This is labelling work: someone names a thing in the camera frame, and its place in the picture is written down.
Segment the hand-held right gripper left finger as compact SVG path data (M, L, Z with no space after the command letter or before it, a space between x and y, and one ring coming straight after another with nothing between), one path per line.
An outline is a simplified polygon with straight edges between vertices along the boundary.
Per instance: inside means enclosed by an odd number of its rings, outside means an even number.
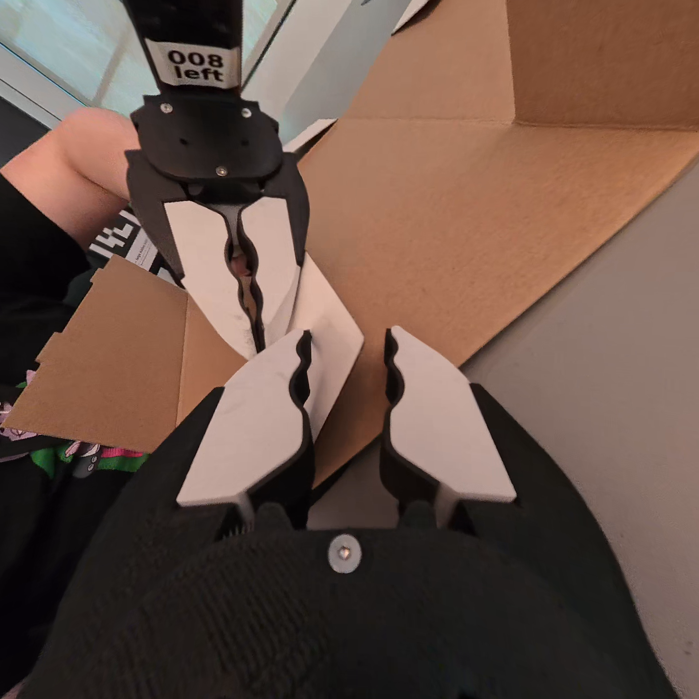
M312 336L293 330L213 389L178 425L187 467L180 508L233 505L245 524L266 503L308 520L315 458L309 415Z

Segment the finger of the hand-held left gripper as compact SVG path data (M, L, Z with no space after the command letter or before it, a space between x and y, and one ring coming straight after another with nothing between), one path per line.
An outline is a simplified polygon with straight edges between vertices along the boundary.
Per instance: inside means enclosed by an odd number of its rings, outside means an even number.
M257 253L240 231L242 204L208 207L195 201L164 205L178 252L182 283L220 337L244 359L259 352L257 315L250 314L245 292L261 310Z
M287 333L301 275L286 201L263 197L244 207L238 239L251 273L253 337L262 351Z

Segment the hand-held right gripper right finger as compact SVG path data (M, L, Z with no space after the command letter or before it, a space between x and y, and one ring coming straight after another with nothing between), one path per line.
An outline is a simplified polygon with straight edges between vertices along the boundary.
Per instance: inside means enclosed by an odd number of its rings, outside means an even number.
M517 499L471 383L437 350L400 326L387 329L380 480L404 513L425 502L444 528L463 502Z

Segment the large cardboard box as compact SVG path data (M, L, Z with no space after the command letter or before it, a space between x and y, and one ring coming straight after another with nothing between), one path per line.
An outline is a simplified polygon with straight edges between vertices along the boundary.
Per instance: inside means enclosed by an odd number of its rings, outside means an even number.
M331 122L283 151L310 204L284 336L312 336L315 485L382 430L387 328L459 367L698 157L698 2L439 1ZM272 347L244 359L182 285L112 258L1 432L153 454Z

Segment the person's left forearm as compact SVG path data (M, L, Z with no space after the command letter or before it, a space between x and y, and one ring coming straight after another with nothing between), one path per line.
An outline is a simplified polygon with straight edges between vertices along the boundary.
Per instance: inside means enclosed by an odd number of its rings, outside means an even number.
M126 152L138 147L129 118L81 108L4 165L1 174L85 251L131 202Z

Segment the black framed marker sign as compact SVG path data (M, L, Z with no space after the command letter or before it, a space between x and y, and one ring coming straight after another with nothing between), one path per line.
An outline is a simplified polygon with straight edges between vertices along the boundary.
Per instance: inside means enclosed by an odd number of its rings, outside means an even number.
M93 268L104 268L111 258L120 257L183 288L165 258L146 234L130 205L119 212L111 226L104 228L97 235L86 256Z

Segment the black printed garment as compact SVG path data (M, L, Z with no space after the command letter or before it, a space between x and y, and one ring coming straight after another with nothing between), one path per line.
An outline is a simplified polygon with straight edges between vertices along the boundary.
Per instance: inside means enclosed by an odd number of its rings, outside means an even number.
M92 268L79 244L1 177L1 418L36 357L74 309L64 300ZM1 694L39 657L93 534L147 454L1 433Z

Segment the window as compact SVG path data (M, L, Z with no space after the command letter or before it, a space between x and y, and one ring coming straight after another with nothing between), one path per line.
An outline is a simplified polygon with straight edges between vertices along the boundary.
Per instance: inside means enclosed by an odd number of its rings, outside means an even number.
M2 1L1 50L89 107L170 85L242 89L292 1Z

